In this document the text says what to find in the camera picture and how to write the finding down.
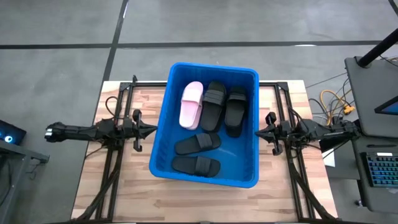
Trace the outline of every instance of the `black slipper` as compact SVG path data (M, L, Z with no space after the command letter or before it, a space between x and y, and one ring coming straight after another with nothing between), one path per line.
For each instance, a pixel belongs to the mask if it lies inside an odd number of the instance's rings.
M201 133L176 142L175 152L178 155L187 155L216 149L221 145L221 139L216 133Z
M202 100L200 126L204 131L217 132L219 130L225 98L225 86L216 81L211 82Z
M214 177L220 171L221 164L215 159L196 156L176 156L172 162L173 169L201 177Z
M242 133L244 112L247 105L245 90L241 86L234 86L226 101L225 128L230 137L237 138Z

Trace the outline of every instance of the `blue led light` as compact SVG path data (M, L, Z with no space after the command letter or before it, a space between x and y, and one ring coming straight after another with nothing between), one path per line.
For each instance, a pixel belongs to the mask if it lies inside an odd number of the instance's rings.
M11 136L6 136L6 137L4 138L4 140L5 140L5 142L10 143L10 142L12 141L12 137L11 137Z

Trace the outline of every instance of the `slide sandal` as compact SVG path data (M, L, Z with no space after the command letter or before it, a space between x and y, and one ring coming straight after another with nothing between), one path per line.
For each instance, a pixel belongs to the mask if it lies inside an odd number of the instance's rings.
M216 133L201 133L178 141L174 145L178 155L187 155L216 149L221 145L221 139Z
M225 86L219 82L211 82L203 97L200 126L204 131L217 132L219 130L225 98Z
M225 128L228 136L237 138L241 135L247 102L244 88L232 87L231 94L226 101L225 111Z
M196 156L176 156L172 162L173 169L201 177L214 177L220 171L221 164L215 159Z
M203 85L200 82L189 83L182 93L180 125L183 128L194 130L198 127Z

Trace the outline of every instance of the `wooden table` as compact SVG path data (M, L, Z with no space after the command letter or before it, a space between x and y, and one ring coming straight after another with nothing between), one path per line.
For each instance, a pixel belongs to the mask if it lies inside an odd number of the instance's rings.
M95 122L111 115L105 99L117 96L120 82L104 82ZM301 80L288 81L294 109L303 118L312 118L311 109ZM133 109L142 111L142 120L157 125L164 87L137 87L133 93ZM274 89L260 87L260 129L266 127L264 118L277 112ZM108 103L114 111L116 101ZM128 140L124 149L114 222L287 222L297 221L285 153L272 155L273 144L259 140L259 182L251 189L161 179L149 172L149 159L155 134L142 140L143 151L132 148ZM99 148L90 143L87 153ZM303 150L308 181L312 192L333 216L337 216L328 177L319 149ZM83 213L98 193L103 175L106 149L91 155L84 163L76 194L72 218ZM302 205L305 205L300 192ZM105 200L104 212L108 207Z

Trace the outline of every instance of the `pink sandal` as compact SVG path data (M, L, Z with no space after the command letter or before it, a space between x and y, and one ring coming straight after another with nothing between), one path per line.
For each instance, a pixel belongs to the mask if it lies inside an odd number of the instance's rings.
M182 93L180 125L194 130L199 125L203 85L200 82L189 83Z

